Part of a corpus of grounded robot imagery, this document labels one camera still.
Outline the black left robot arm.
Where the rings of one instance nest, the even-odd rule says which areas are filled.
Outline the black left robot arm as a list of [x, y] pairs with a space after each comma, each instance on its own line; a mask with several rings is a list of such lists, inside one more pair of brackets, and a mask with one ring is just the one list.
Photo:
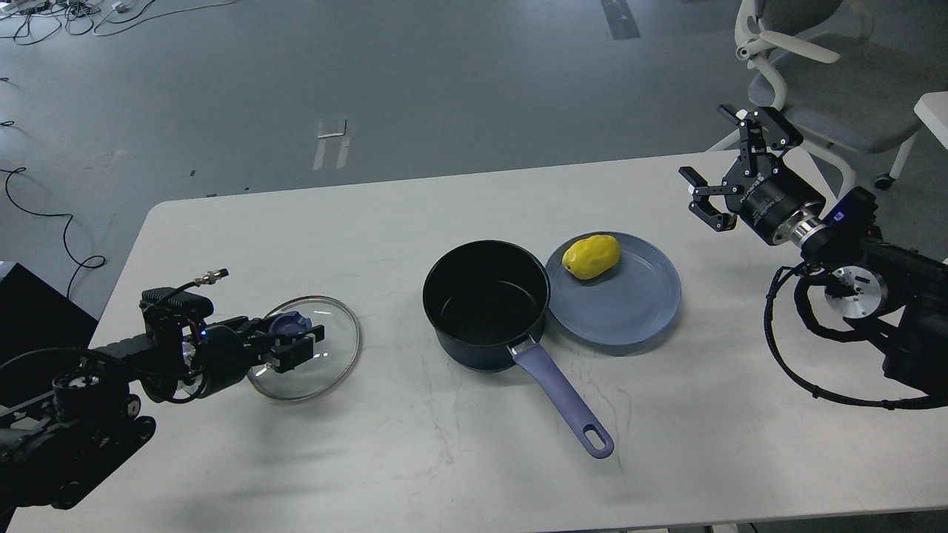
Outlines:
[[324, 327], [298, 312], [209, 323], [213, 303], [194, 294], [228, 274], [211, 270], [177, 287], [143, 291], [143, 334], [97, 349], [53, 348], [77, 364], [44, 394], [2, 414], [2, 515], [20, 507], [71, 509], [156, 433], [131, 392], [184, 405], [222, 392], [254, 367], [289, 372], [312, 360]]

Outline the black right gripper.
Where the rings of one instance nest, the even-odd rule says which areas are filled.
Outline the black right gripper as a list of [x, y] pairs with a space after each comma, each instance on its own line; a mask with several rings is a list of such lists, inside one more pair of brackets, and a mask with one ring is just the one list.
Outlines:
[[[767, 245], [781, 245], [790, 238], [788, 225], [796, 223], [800, 212], [819, 216], [827, 203], [825, 196], [783, 162], [804, 137], [772, 106], [738, 110], [721, 104], [717, 109], [737, 127], [738, 159], [718, 186], [710, 186], [693, 167], [678, 169], [691, 186], [690, 212], [715, 232], [735, 229], [739, 216]], [[711, 196], [726, 196], [732, 213], [717, 210]]]

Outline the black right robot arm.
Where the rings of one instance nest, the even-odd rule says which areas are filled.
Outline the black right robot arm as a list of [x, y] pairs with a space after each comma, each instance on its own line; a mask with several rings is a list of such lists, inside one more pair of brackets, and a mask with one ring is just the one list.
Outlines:
[[[744, 222], [771, 247], [791, 243], [800, 264], [775, 271], [765, 296], [763, 332], [772, 357], [814, 398], [853, 407], [938, 409], [947, 399], [947, 270], [942, 262], [888, 243], [875, 221], [873, 193], [853, 187], [832, 209], [784, 161], [803, 136], [772, 106], [721, 114], [737, 128], [738, 155], [719, 185], [692, 167], [678, 171], [692, 189], [690, 210], [715, 232]], [[863, 399], [819, 387], [784, 360], [773, 334], [773, 307], [789, 279], [806, 330], [836, 342], [868, 342], [884, 357], [884, 377], [920, 397]]]

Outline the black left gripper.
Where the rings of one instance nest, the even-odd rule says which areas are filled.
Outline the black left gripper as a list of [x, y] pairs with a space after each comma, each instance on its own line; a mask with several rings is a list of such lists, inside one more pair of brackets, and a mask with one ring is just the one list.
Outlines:
[[271, 318], [228, 318], [192, 334], [193, 370], [200, 372], [194, 395], [206, 398], [237, 384], [255, 366], [289, 372], [314, 357], [324, 326], [277, 326]]

